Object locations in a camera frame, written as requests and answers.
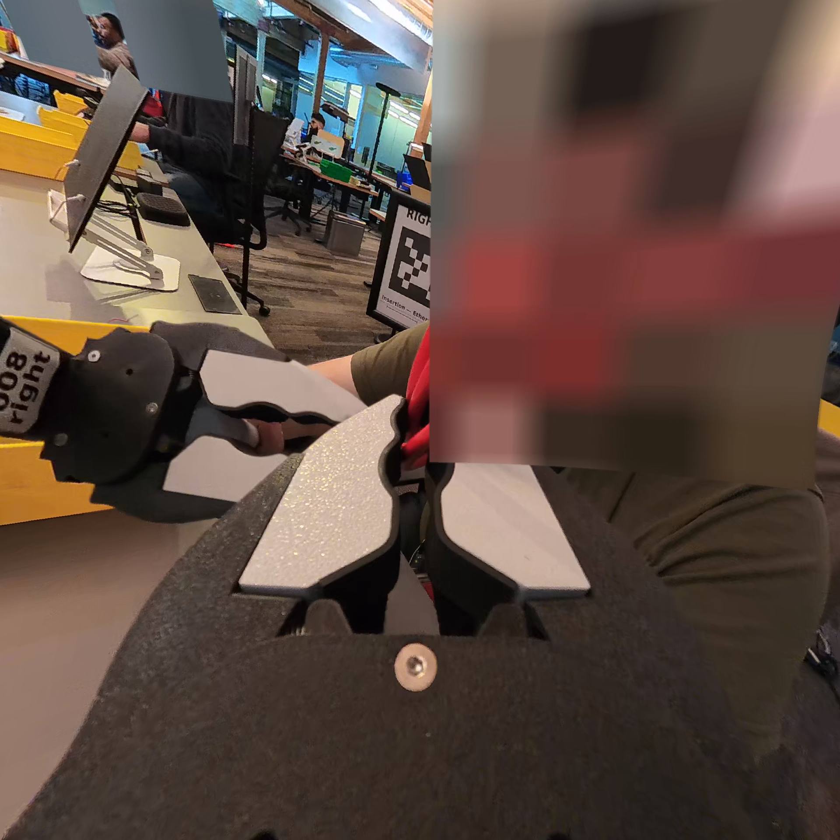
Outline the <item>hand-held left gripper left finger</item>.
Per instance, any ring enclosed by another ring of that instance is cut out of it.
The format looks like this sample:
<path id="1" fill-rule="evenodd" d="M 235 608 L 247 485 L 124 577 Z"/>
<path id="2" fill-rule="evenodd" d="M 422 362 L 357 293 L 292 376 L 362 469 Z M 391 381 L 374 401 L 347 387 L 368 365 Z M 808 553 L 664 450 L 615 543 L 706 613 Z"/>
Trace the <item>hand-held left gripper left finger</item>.
<path id="1" fill-rule="evenodd" d="M 381 632 L 400 568 L 405 401 L 389 395 L 305 452 L 239 580 L 241 592 L 332 600 L 354 632 Z"/>

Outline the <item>black table plate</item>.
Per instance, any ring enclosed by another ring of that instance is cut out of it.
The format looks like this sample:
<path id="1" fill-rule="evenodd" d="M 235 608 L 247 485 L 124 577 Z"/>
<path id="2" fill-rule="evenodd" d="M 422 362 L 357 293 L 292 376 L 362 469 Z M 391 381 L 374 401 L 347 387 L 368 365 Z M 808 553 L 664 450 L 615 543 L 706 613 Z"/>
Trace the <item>black table plate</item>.
<path id="1" fill-rule="evenodd" d="M 222 280 L 189 274 L 188 279 L 203 310 L 212 314 L 242 314 L 236 299 Z"/>

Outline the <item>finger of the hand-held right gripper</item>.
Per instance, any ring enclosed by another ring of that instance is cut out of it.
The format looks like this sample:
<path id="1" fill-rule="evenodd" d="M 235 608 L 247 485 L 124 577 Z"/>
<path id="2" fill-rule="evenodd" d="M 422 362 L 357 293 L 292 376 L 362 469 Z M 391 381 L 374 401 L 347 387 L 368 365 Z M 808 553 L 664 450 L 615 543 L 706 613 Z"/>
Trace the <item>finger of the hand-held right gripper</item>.
<path id="1" fill-rule="evenodd" d="M 235 417 L 337 425 L 366 405 L 304 365 L 209 350 L 200 367 L 207 401 Z"/>
<path id="2" fill-rule="evenodd" d="M 184 449 L 173 458 L 163 489 L 220 501 L 240 501 L 281 466 L 286 453 L 259 455 L 249 420 L 218 410 L 199 410 Z"/>

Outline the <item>framed marker sign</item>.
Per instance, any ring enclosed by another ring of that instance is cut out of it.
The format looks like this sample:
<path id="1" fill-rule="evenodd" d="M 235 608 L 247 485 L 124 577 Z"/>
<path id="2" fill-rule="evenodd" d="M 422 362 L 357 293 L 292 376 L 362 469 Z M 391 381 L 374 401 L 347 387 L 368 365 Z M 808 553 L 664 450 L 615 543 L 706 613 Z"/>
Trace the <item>framed marker sign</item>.
<path id="1" fill-rule="evenodd" d="M 429 320 L 431 208 L 402 192 L 392 194 L 366 312 L 392 333 Z"/>

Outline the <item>black document board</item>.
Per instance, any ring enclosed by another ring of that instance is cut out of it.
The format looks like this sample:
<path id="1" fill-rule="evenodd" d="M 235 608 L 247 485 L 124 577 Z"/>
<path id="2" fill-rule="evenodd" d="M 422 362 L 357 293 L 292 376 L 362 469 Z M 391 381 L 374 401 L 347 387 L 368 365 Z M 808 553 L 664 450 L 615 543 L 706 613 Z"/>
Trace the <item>black document board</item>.
<path id="1" fill-rule="evenodd" d="M 64 180 L 69 252 L 91 221 L 147 95 L 140 81 L 120 66 L 93 114 Z"/>

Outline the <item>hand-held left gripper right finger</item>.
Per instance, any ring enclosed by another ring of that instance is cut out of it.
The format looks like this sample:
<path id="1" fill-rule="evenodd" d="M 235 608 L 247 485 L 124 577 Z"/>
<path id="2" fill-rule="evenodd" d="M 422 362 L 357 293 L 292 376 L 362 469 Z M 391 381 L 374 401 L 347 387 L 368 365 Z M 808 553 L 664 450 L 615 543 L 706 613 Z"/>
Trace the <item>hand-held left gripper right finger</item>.
<path id="1" fill-rule="evenodd" d="M 583 597 L 590 582 L 531 467 L 441 465 L 428 502 L 427 572 L 457 606 Z"/>

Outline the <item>white document stand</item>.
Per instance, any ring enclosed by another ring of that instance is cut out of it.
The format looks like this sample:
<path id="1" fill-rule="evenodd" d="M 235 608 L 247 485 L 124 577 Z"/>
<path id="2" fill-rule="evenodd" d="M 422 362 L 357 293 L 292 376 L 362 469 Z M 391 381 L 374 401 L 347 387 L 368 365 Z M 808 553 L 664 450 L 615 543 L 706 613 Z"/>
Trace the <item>white document stand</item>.
<path id="1" fill-rule="evenodd" d="M 101 210 L 95 210 L 82 238 L 93 250 L 80 268 L 85 280 L 145 291 L 175 292 L 180 286 L 181 263 L 157 255 L 153 249 Z"/>

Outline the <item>black office chair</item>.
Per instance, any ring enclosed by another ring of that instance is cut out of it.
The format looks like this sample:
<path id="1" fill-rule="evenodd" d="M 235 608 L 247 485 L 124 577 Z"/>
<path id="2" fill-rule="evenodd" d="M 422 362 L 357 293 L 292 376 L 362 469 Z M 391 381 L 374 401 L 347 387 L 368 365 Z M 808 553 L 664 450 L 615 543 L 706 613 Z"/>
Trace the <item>black office chair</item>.
<path id="1" fill-rule="evenodd" d="M 266 318 L 270 308 L 256 294 L 249 290 L 249 263 L 252 251 L 266 247 L 266 212 L 264 200 L 266 185 L 271 170 L 281 153 L 288 121 L 271 113 L 266 113 L 256 106 L 250 106 L 249 137 L 245 155 L 245 216 L 234 224 L 233 245 L 243 251 L 239 274 L 225 271 L 226 278 L 243 307 L 249 301 L 257 304 L 258 315 Z"/>

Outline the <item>grey trash bin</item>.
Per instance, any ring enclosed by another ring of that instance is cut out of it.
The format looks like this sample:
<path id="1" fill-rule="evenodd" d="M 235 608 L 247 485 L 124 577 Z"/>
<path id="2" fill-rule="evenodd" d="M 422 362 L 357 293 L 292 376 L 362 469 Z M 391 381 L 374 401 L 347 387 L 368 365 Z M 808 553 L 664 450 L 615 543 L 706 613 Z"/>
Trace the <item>grey trash bin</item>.
<path id="1" fill-rule="evenodd" d="M 366 223 L 362 219 L 331 209 L 323 244 L 334 255 L 357 258 L 361 252 L 365 231 Z"/>

